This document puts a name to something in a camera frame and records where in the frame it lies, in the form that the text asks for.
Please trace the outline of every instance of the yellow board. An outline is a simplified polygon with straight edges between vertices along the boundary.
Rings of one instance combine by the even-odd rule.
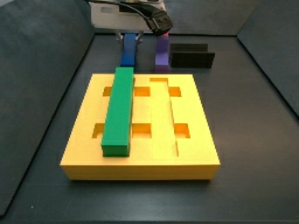
[[[213,179],[221,161],[191,74],[135,75],[130,157],[103,157],[114,77],[94,74],[89,84],[61,161],[70,179]]]

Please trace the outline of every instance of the black cable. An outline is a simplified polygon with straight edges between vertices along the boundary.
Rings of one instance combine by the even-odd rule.
[[[150,17],[146,16],[146,14],[141,10],[138,10],[135,7],[133,7],[125,3],[115,3],[115,2],[101,1],[101,0],[85,0],[85,1],[94,3],[94,4],[114,4],[114,5],[125,6],[129,9],[131,9],[133,11],[135,11],[145,19],[151,19]]]

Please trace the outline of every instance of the green bar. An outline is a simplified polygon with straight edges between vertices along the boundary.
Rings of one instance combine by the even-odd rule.
[[[105,157],[130,156],[133,97],[135,72],[133,67],[118,67],[110,103],[106,128],[102,139]]]

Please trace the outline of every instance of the purple block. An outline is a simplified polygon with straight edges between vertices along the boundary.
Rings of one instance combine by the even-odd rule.
[[[157,38],[155,72],[167,74],[170,68],[170,37],[169,33]]]

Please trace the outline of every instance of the wooden block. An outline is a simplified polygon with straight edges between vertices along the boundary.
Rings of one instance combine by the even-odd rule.
[[[137,35],[125,35],[125,47],[122,52],[122,67],[135,67],[137,66]]]
[[[61,161],[70,179],[213,179],[221,161],[193,75],[135,75],[130,157],[103,157],[99,145],[113,83],[93,75]]]
[[[102,139],[105,157],[129,157],[135,74],[133,67],[117,69]]]
[[[170,37],[169,33],[157,38],[155,72],[167,74],[170,70]]]
[[[215,52],[207,44],[171,44],[171,67],[211,68]]]

